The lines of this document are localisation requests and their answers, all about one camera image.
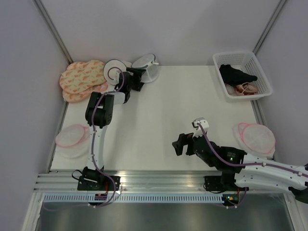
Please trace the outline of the blue-zip mesh laundry bag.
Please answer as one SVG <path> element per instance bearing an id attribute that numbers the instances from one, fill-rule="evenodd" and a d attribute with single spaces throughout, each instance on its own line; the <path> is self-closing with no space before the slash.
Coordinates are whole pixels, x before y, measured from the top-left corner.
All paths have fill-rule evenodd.
<path id="1" fill-rule="evenodd" d="M 159 76 L 159 63 L 154 54 L 146 54 L 136 60 L 132 66 L 134 69 L 145 70 L 141 76 L 142 83 L 151 83 L 155 81 Z"/>

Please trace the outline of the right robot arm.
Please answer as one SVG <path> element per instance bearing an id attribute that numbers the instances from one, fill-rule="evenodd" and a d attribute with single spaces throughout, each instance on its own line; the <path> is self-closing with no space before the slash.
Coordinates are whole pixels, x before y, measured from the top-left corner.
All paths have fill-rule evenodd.
<path id="1" fill-rule="evenodd" d="M 217 146 L 206 135 L 180 134 L 172 143 L 176 155 L 199 157 L 209 167 L 221 172 L 220 185 L 225 190 L 264 189 L 291 193 L 302 203 L 308 202 L 308 166 L 294 166 L 256 157 L 243 150 Z"/>

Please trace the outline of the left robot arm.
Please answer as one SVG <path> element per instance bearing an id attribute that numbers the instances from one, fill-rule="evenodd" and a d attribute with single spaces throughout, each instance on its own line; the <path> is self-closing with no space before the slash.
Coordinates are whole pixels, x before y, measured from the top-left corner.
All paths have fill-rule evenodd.
<path id="1" fill-rule="evenodd" d="M 104 171 L 103 149 L 105 135 L 117 104 L 125 104 L 130 99 L 132 90 L 140 91 L 145 69 L 128 67 L 121 71 L 114 90 L 104 93 L 92 92 L 85 119 L 90 128 L 90 150 L 88 163 L 80 172 L 77 189 L 79 191 L 117 191 L 120 177 L 110 176 Z"/>

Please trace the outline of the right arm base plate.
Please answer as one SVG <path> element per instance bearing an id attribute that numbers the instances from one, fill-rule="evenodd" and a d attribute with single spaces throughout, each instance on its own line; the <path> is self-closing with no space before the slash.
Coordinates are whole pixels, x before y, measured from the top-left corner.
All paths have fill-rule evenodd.
<path id="1" fill-rule="evenodd" d="M 204 176 L 203 188 L 211 193 L 244 191 L 244 188 L 237 186 L 233 179 L 224 176 Z"/>

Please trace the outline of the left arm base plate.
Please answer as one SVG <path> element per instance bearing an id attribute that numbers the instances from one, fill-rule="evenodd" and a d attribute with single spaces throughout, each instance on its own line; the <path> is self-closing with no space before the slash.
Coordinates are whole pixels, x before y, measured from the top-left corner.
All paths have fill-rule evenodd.
<path id="1" fill-rule="evenodd" d="M 85 167 L 78 179 L 78 191 L 118 191 L 120 188 L 119 176 L 106 176 L 98 170 Z"/>

